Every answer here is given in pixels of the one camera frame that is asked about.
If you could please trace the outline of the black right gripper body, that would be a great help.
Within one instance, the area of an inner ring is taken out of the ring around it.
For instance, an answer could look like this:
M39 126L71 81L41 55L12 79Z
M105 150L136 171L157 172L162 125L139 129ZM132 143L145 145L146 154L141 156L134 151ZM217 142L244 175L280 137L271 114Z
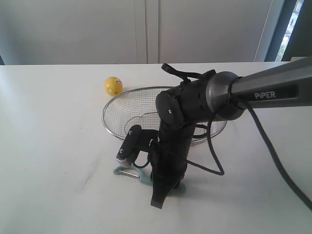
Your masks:
M165 122L160 123L158 142L152 144L151 166L153 178L163 185L176 185L184 175L191 141L195 131L194 123L187 123L174 130Z

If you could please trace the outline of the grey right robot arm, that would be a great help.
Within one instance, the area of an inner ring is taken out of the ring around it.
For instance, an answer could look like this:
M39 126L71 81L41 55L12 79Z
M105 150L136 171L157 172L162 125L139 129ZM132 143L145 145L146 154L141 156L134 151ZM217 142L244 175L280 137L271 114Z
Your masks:
M151 205L162 208L169 192L183 179L195 126L213 121L238 119L248 110L282 178L308 207L311 200L290 178L264 131L256 108L310 106L312 103L312 59L289 62L240 77L232 72L182 72L168 64L162 70L181 78L179 86L156 97L160 117L158 138L151 141L153 194Z

